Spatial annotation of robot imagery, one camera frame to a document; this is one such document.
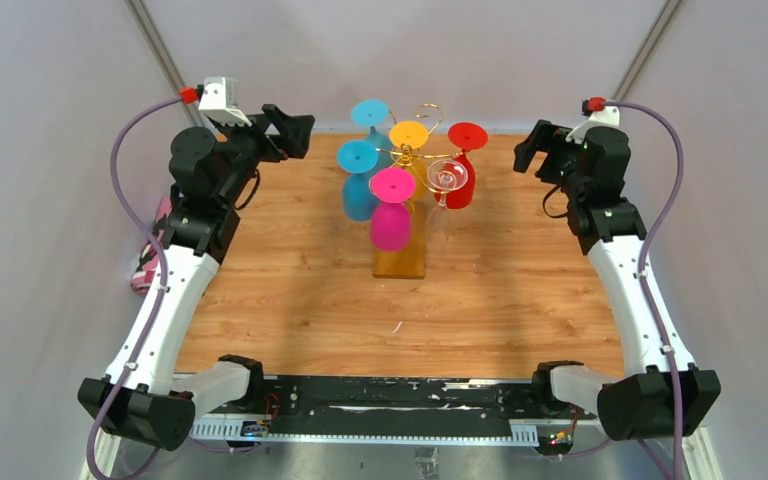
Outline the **pink wine glass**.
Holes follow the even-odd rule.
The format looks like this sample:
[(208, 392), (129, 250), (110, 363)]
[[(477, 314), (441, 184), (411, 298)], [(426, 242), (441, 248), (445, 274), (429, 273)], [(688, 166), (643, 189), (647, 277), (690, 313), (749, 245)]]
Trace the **pink wine glass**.
[(411, 237), (411, 213), (405, 202), (415, 192), (414, 177), (404, 169), (389, 167), (372, 177), (369, 188), (379, 201), (371, 217), (373, 245), (383, 251), (402, 250)]

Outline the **red wine glass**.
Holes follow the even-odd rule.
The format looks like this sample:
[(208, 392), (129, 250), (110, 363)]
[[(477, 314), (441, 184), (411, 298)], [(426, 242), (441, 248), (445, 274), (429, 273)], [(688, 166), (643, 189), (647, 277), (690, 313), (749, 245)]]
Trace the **red wine glass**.
[(454, 175), (455, 189), (445, 195), (436, 194), (436, 200), (443, 200), (450, 210), (465, 209), (473, 200), (476, 188), (476, 172), (468, 153), (483, 148), (488, 142), (487, 132), (471, 122), (458, 122), (448, 131), (450, 142), (460, 149), (453, 163), (445, 164), (442, 172)]

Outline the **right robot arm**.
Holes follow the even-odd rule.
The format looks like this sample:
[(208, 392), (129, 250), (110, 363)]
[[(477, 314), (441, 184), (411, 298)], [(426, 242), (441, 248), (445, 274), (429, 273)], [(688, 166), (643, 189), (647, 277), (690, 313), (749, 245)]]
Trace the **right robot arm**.
[(679, 338), (642, 249), (651, 233), (623, 195), (631, 159), (628, 136), (610, 126), (571, 129), (540, 120), (514, 149), (515, 171), (536, 172), (567, 198), (565, 218), (609, 300), (621, 341), (624, 375), (614, 379), (578, 361), (539, 364), (531, 403), (544, 417), (569, 406), (595, 414), (616, 441), (687, 437), (721, 393), (718, 375), (698, 367)]

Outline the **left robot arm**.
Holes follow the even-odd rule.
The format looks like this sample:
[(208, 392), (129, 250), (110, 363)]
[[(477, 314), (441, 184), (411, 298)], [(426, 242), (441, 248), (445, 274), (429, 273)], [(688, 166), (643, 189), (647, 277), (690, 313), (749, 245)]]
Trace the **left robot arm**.
[(267, 389), (261, 362), (224, 355), (213, 367), (174, 377), (198, 303), (237, 231), (238, 199), (258, 182), (260, 164), (302, 159), (314, 116), (265, 104), (248, 122), (189, 127), (170, 144), (171, 211), (162, 234), (150, 233), (158, 271), (122, 349), (99, 379), (86, 378), (78, 401), (104, 432), (172, 451), (196, 420), (231, 403), (258, 411)]

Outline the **clear wine glass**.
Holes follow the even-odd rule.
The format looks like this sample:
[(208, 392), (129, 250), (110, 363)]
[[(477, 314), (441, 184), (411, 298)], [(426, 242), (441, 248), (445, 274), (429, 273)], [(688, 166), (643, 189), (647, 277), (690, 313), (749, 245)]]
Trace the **clear wine glass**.
[(429, 190), (438, 196), (427, 218), (427, 233), (430, 239), (438, 243), (449, 240), (452, 233), (452, 219), (447, 197), (464, 187), (468, 178), (467, 169), (453, 159), (439, 159), (428, 167)]

